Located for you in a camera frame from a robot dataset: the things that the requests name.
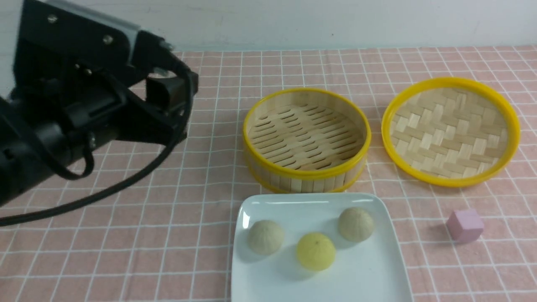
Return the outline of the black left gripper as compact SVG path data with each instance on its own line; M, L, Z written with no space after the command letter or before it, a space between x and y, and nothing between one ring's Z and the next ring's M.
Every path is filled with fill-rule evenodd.
M187 99L171 104L165 108L126 94L114 78L16 83L1 99L1 205L56 175L28 138L63 170L113 140L167 145L179 133L181 143L187 138Z

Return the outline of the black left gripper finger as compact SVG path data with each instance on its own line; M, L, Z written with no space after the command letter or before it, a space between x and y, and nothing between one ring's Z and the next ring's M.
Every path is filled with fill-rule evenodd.
M192 82L182 77L153 77L145 79L146 118L186 117L186 107L193 105L198 92L198 75L188 75Z

